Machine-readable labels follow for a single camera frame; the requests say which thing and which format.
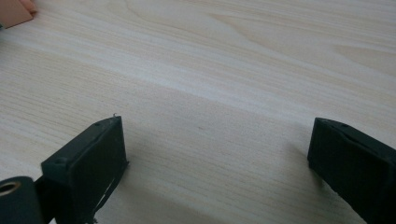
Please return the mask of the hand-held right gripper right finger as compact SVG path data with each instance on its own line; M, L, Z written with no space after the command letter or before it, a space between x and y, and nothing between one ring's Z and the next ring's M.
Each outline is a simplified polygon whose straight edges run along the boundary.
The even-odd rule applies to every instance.
M396 224L396 149L345 123L316 118L307 159L367 224Z

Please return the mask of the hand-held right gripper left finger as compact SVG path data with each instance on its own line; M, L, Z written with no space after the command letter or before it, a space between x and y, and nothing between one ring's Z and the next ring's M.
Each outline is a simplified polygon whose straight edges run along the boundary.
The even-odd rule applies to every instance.
M44 219L94 224L127 165L121 117L95 122L41 163Z

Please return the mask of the coral toy block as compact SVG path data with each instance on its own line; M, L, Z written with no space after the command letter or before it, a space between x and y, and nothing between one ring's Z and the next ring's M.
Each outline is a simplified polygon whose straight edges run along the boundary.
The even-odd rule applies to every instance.
M33 0L0 0L0 27L7 29L30 21L36 12Z

